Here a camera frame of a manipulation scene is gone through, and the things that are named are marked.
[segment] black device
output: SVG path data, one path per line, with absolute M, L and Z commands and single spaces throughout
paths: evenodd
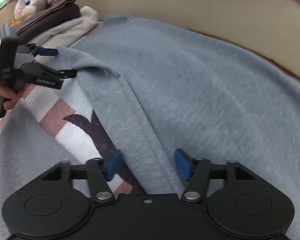
M 288 240 L 291 200 L 236 161 L 212 164 L 177 149 L 177 170 L 189 181 L 181 199 L 115 199 L 107 181 L 122 162 L 120 151 L 108 161 L 63 161 L 19 189 L 2 208 L 9 240 Z M 90 198 L 73 189 L 74 179 L 87 180 Z M 224 187 L 207 197 L 211 179 L 223 179 Z
M 76 76 L 76 70 L 56 71 L 35 60 L 35 56 L 56 56 L 57 49 L 45 49 L 34 43 L 18 46 L 18 37 L 8 24 L 0 27 L 0 86 L 6 85 L 16 93 L 26 83 L 61 89 L 63 80 Z M 0 118 L 6 111 L 0 96 Z

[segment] brown folded cloth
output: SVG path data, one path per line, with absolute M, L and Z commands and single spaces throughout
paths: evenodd
M 27 44 L 40 33 L 61 23 L 81 17 L 80 9 L 74 4 L 75 2 L 76 0 L 66 0 L 60 5 L 38 12 L 15 25 L 13 28 L 19 37 L 19 45 Z

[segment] black robotic gripper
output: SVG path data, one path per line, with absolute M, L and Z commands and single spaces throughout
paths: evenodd
M 175 162 L 189 181 L 181 199 L 176 194 L 115 199 L 107 181 L 122 163 L 120 151 L 108 161 L 60 162 L 5 201 L 9 240 L 288 239 L 291 200 L 252 171 L 235 161 L 191 159 L 181 149 Z M 90 198 L 73 189 L 74 179 L 87 180 Z M 223 179 L 224 187 L 206 197 L 211 179 Z

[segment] human hand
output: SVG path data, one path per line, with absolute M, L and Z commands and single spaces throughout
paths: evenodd
M 5 110 L 12 110 L 18 101 L 23 96 L 23 89 L 21 89 L 17 94 L 10 88 L 6 86 L 0 86 L 0 96 L 3 96 L 4 98 L 10 99 L 8 101 L 5 101 L 3 103 L 3 108 Z

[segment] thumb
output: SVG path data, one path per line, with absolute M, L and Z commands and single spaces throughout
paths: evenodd
M 16 97 L 16 93 L 8 87 L 0 86 L 0 96 L 7 99 L 13 99 Z

